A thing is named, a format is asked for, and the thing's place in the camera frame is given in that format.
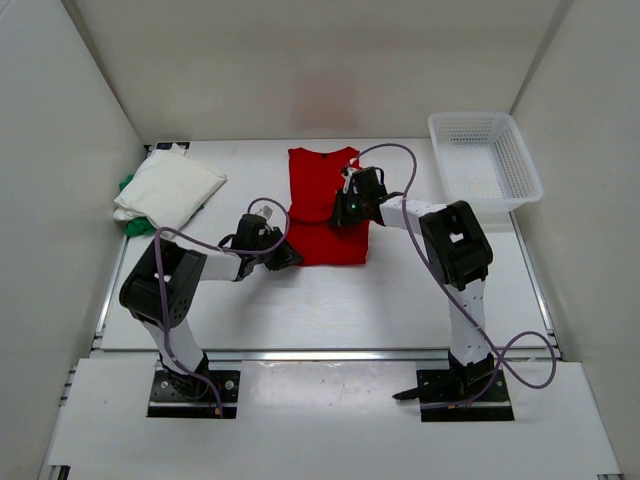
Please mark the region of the red t-shirt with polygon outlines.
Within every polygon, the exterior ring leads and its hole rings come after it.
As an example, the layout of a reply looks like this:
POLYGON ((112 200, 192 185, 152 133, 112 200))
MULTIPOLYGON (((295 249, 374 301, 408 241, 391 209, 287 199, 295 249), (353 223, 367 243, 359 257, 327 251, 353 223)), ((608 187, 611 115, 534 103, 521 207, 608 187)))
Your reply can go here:
POLYGON ((302 255, 303 267, 366 263, 367 222, 348 228, 329 227, 336 192, 344 186, 341 169, 358 154, 351 146, 329 153, 302 147, 289 151, 291 206, 287 241, 302 255))

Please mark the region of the white t-shirt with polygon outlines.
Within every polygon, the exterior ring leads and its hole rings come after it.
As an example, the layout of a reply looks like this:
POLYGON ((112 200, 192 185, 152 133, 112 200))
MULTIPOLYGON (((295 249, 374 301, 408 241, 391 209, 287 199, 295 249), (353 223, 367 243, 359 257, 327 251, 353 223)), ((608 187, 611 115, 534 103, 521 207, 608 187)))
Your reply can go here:
POLYGON ((184 227, 227 182, 226 175, 180 149, 154 150, 133 174, 153 188, 149 217, 157 229, 184 227))

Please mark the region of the green t-shirt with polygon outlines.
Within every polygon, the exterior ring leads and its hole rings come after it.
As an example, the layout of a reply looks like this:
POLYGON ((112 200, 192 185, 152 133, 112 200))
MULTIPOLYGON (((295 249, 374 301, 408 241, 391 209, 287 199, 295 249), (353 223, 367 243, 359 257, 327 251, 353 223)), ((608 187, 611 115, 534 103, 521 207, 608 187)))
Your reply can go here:
POLYGON ((118 185, 114 199, 114 219, 124 223, 124 233, 129 238, 152 235, 157 228, 149 217, 153 207, 153 188, 129 174, 118 185))

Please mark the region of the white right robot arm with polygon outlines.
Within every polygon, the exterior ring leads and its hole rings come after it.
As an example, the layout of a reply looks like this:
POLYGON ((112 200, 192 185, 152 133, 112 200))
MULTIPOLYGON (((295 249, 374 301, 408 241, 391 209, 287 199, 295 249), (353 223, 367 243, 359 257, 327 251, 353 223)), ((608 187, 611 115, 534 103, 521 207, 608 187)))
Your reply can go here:
POLYGON ((484 288, 493 252, 471 206, 465 201, 432 204, 389 193, 377 167, 345 167, 329 226, 342 229, 373 221, 421 236, 427 266, 451 296, 449 387, 460 399, 480 393, 494 368, 485 326, 484 288))

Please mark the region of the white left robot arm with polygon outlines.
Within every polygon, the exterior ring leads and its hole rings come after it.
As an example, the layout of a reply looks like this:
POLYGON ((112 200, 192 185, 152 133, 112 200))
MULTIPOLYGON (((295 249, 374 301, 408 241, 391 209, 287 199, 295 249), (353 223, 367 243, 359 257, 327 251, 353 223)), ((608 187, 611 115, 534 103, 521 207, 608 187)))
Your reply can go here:
POLYGON ((159 234, 119 294, 120 304, 155 341, 170 384, 188 400, 218 389, 209 374, 208 357, 187 321, 198 286, 208 281, 242 281, 258 265, 280 271, 304 260, 264 214, 243 215, 236 231, 215 247, 197 245, 197 250, 187 249, 159 234))

